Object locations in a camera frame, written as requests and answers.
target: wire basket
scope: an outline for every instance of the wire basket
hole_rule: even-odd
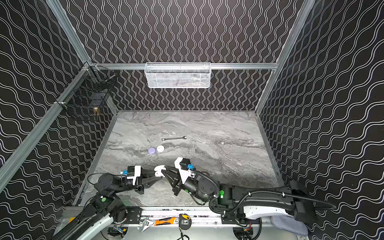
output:
[[[116,74],[107,68],[91,67],[87,75],[71,92],[65,103],[60,103],[68,116],[75,120],[100,120],[104,105],[116,82]]]
[[[144,69],[150,88],[209,88],[211,63],[148,62]]]

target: black tape measure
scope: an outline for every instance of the black tape measure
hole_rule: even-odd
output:
[[[191,227],[192,220],[191,217],[185,214],[179,215],[179,228],[187,230]]]

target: orange handle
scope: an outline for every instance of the orange handle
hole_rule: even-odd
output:
[[[159,219],[155,222],[154,226],[158,225],[167,225],[167,224],[173,224],[175,222],[176,218],[175,217],[169,217],[169,218],[163,218]]]

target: wavy patterned wall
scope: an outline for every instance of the wavy patterned wall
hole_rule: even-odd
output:
[[[76,122],[63,111],[0,194],[0,239],[50,239],[72,205],[112,120]]]
[[[121,71],[112,97],[123,110],[254,110],[271,70],[212,71],[211,87],[149,88],[144,71]]]
[[[303,0],[61,0],[93,62],[276,62]]]
[[[261,113],[284,181],[334,202],[312,239],[384,237],[384,2],[317,0]]]
[[[0,1],[0,167],[82,66],[44,0]]]

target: white mesh basket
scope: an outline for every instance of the white mesh basket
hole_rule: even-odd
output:
[[[146,63],[150,88],[209,88],[211,63]]]

